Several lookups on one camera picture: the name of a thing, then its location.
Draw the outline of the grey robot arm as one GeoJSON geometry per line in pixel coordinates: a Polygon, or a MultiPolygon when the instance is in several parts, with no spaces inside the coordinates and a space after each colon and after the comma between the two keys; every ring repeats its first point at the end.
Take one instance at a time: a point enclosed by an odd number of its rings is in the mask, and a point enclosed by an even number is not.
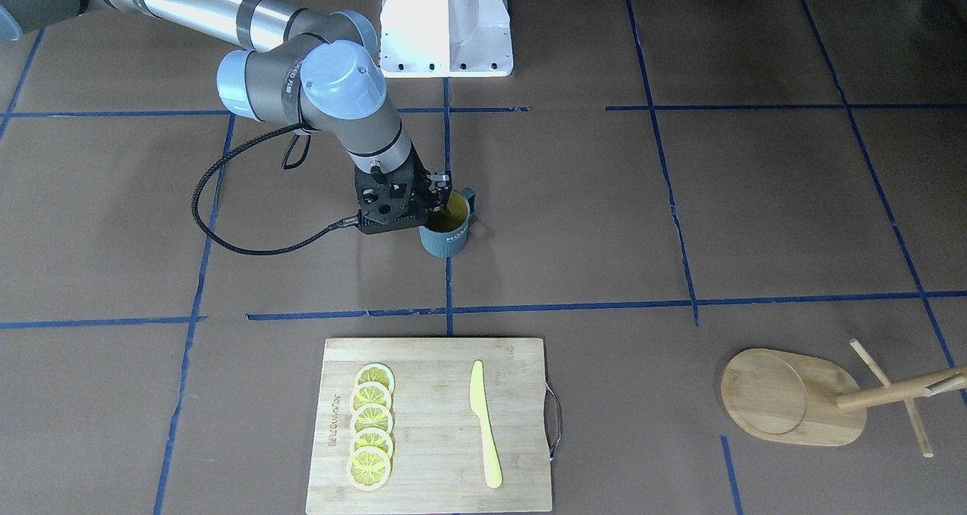
{"type": "Polygon", "coordinates": [[[445,208],[450,174],[422,167],[362,14],[321,14],[286,0],[2,0],[2,39],[107,8],[235,45],[215,77],[222,104],[299,135],[335,135],[354,164],[363,232],[421,226],[445,208]]]}

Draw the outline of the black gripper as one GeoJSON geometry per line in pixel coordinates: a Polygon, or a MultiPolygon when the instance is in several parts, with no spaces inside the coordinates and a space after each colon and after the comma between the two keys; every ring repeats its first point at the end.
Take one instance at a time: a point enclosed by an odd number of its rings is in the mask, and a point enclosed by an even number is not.
{"type": "Polygon", "coordinates": [[[354,168],[354,184],[358,204],[359,195],[366,189],[390,190],[394,197],[411,190],[424,202],[428,215],[445,215],[456,211],[457,192],[450,192],[453,188],[450,171],[428,174],[417,153],[410,153],[397,170],[387,174],[370,174],[354,168]]]}

